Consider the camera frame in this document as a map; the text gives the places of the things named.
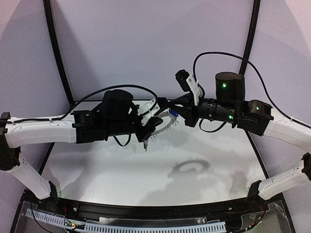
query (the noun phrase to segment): white bracket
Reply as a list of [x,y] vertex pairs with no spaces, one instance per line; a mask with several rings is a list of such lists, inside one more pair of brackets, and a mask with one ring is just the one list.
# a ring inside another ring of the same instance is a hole
[[40,200],[48,198],[51,192],[49,182],[26,161],[22,154],[19,155],[19,166],[6,171],[17,178],[27,188],[32,191]]
[[300,161],[297,165],[291,169],[277,174],[269,179],[263,180],[259,184],[258,195],[268,200],[276,194],[279,194],[285,190],[293,188],[301,183],[309,183],[308,176],[302,172],[304,168],[304,161]]
[[189,75],[189,77],[186,79],[186,82],[188,86],[190,87],[191,92],[193,93],[194,105],[198,106],[199,97],[201,95],[201,90],[198,86],[199,82],[195,81],[194,76],[192,74]]
[[140,116],[141,114],[143,114],[145,112],[148,112],[146,115],[144,115],[142,117],[142,120],[141,120],[142,126],[145,126],[148,123],[148,121],[150,120],[150,118],[154,117],[155,114],[160,110],[159,105],[156,104],[154,109],[150,111],[150,108],[154,105],[155,101],[156,101],[155,99],[152,99],[149,102],[146,102],[145,104],[141,105],[138,108],[138,116]]
[[[10,121],[20,118],[12,117]],[[26,121],[17,124],[7,124],[5,134],[9,148],[22,145],[48,142],[76,142],[76,130],[72,127],[74,116],[68,115],[63,120],[56,121]]]

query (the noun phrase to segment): blue part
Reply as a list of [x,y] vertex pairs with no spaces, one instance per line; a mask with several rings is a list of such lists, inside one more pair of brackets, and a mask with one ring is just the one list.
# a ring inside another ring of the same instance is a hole
[[169,110],[170,114],[172,114],[174,117],[178,117],[178,113],[173,111],[172,109]]

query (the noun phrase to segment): white table surface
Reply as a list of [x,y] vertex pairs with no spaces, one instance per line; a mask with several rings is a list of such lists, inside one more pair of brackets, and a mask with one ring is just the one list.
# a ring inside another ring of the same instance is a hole
[[[92,109],[84,102],[77,110]],[[219,132],[186,127],[184,120],[149,140],[148,151],[132,135],[126,147],[113,138],[88,144],[56,143],[43,170],[59,197],[100,204],[173,206],[244,198],[251,183],[265,179],[241,129]],[[203,123],[212,130],[220,122]],[[119,136],[125,143],[127,136]]]

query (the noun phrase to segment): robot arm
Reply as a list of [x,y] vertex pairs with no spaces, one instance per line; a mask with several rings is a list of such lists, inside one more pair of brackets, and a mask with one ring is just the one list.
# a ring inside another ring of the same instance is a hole
[[[137,107],[133,96],[125,91],[107,91],[103,102],[91,111],[75,111],[63,120],[14,123],[18,118],[2,114],[0,121],[0,170],[5,170],[25,184],[39,199],[54,196],[55,186],[43,179],[19,155],[19,147],[26,144],[67,142],[89,143],[107,140],[109,136],[135,133],[139,142],[145,142],[163,121],[156,117],[170,108],[185,119],[185,125],[194,127],[199,119],[218,120],[232,124],[260,136],[270,136],[311,152],[311,128],[287,119],[269,104],[259,100],[245,101],[244,77],[231,72],[216,75],[216,99],[202,97],[198,81],[185,70],[176,79],[189,94],[175,100],[161,99],[153,110],[154,100]],[[264,200],[311,180],[311,155],[288,171],[251,185],[248,197]]]
[[0,170],[21,181],[40,200],[57,198],[55,186],[45,180],[20,154],[27,144],[66,142],[89,143],[107,140],[110,136],[135,133],[139,142],[148,140],[156,126],[163,122],[155,114],[155,100],[144,105],[132,103],[133,96],[122,90],[107,91],[103,102],[93,110],[74,111],[62,120],[24,121],[3,113],[0,118]]
[[271,109],[271,115],[274,119],[269,122],[263,135],[288,142],[308,153],[289,170],[252,184],[248,196],[258,194],[264,200],[311,181],[311,129],[287,119],[275,109]]
[[[176,79],[184,91],[189,74],[185,70],[176,73]],[[311,127],[287,119],[269,104],[259,100],[245,101],[244,77],[232,72],[216,75],[216,99],[193,100],[189,93],[168,103],[168,107],[185,119],[185,125],[194,127],[199,119],[217,120],[232,124],[259,136],[269,136],[308,152],[289,170],[250,187],[248,197],[268,200],[278,193],[301,183],[311,181]]]

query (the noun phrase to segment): black edge trim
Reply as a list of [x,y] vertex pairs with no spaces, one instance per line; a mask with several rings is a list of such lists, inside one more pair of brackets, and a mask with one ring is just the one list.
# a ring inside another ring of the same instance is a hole
[[[272,197],[268,203],[279,200],[283,201],[282,197],[283,196],[281,194],[276,195]],[[44,209],[44,205],[38,203],[38,199],[30,190],[24,190],[10,233],[14,233],[16,229],[20,210],[24,201],[38,204],[38,209],[46,210]],[[66,206],[68,218],[78,221],[98,220],[99,217],[156,220],[205,216],[207,220],[219,219],[220,221],[225,221],[227,227],[235,230],[238,230],[242,225],[241,215],[258,211],[254,204],[249,204],[245,201],[245,199],[236,199],[198,205],[137,207],[104,205],[60,198],[60,204],[62,206]]]
[[292,231],[292,233],[296,233],[296,230],[295,230],[295,227],[294,227],[294,224],[293,224],[293,220],[292,220],[290,211],[288,209],[288,206],[286,204],[286,201],[285,201],[285,198],[284,198],[283,194],[281,194],[281,200],[282,200],[282,203],[283,203],[284,211],[286,213],[286,216],[287,216],[288,223],[290,225],[291,231]]
[[47,164],[48,158],[49,158],[49,156],[50,156],[50,154],[51,154],[51,152],[52,152],[52,149],[53,149],[54,145],[55,145],[55,142],[50,143],[50,146],[49,146],[49,148],[48,148],[48,150],[47,150],[47,152],[46,152],[46,154],[45,154],[45,156],[44,156],[44,158],[43,158],[43,160],[42,160],[40,169],[39,169],[39,171],[38,171],[38,173],[39,173],[40,175],[42,175],[43,169],[44,169],[44,167],[45,167],[45,164]]
[[14,219],[13,219],[13,222],[12,222],[10,233],[15,233],[17,222],[18,222],[18,218],[19,218],[19,213],[21,211],[22,206],[23,206],[23,198],[21,197],[21,199],[20,199],[20,201],[18,203],[16,212],[15,212],[15,215],[14,215]]
[[257,159],[258,159],[258,161],[260,163],[260,166],[261,166],[261,169],[263,171],[263,174],[264,174],[265,178],[268,179],[269,175],[268,175],[267,169],[266,169],[266,167],[263,164],[263,161],[262,161],[261,156],[260,156],[260,154],[259,154],[259,152],[257,150],[257,147],[256,147],[256,145],[255,145],[255,143],[254,143],[250,133],[248,131],[245,131],[245,133],[246,133],[246,135],[248,137],[249,142],[251,143],[251,145],[252,145],[252,147],[254,149],[254,152],[255,152],[255,154],[257,156]]
[[[260,7],[260,0],[254,0],[251,22],[249,24],[248,36],[247,36],[247,41],[246,41],[244,55],[243,55],[243,58],[247,60],[249,59],[252,46],[253,46],[256,25],[257,25],[257,20],[258,20],[258,14],[259,14],[259,7]],[[247,67],[247,62],[242,61],[239,74],[244,75],[246,71],[246,67]]]
[[51,7],[51,1],[50,0],[44,0],[44,11],[45,11],[45,17],[47,20],[47,25],[49,29],[49,34],[50,34],[50,40],[51,44],[53,47],[53,52],[54,52],[54,57],[55,61],[57,64],[59,76],[62,80],[62,84],[68,99],[68,102],[70,105],[74,104],[72,92],[69,86],[69,82],[66,76],[65,68],[64,68],[64,63],[62,60],[62,56],[60,54],[58,42],[57,42],[57,36],[56,36],[56,30],[55,30],[55,25],[54,25],[54,20],[53,20],[53,13],[52,13],[52,7]]

